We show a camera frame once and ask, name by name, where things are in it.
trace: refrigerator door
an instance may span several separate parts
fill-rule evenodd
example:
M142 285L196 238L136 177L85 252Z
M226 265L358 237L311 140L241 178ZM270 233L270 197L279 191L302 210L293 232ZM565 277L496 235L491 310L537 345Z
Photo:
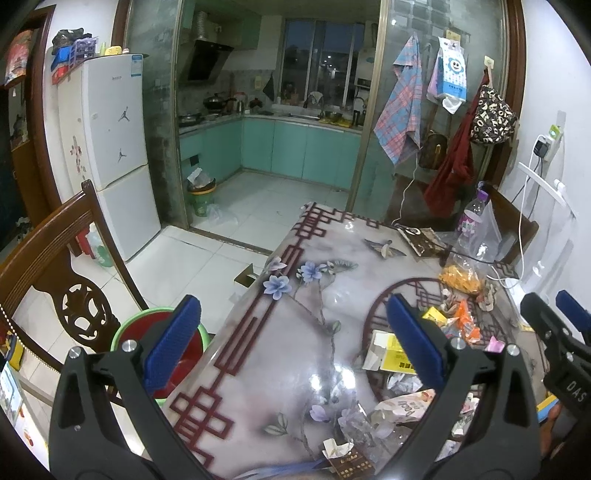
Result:
M129 260L160 231L148 166L97 194L115 245L123 260Z
M84 125L96 190L147 164L142 62L142 55L114 55L82 66Z

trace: orange package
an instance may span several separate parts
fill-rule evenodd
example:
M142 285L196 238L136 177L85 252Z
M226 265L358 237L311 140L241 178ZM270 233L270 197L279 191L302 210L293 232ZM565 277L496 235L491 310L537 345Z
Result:
M472 314L468 309L468 302L465 299L460 302L455 315L457 317L456 326L461 331L464 340L468 343L479 342L480 329L474 323Z

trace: ceiling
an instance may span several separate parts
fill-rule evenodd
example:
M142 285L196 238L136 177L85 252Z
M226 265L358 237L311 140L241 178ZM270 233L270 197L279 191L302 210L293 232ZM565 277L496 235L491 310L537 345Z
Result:
M379 0L233 0L259 15L340 22L379 20Z

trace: kitchen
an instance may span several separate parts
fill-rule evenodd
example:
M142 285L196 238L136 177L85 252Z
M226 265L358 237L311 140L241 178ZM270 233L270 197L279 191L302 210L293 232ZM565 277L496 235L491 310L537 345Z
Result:
M302 205L345 208L378 19L377 0L184 3L176 100L191 227L272 251ZM206 184L188 192L198 167Z

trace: window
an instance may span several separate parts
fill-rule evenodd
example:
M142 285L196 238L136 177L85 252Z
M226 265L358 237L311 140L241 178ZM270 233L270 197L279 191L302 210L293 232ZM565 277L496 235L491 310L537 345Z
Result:
M325 105L352 106L363 24L288 20L281 72L281 101L302 105L310 92Z

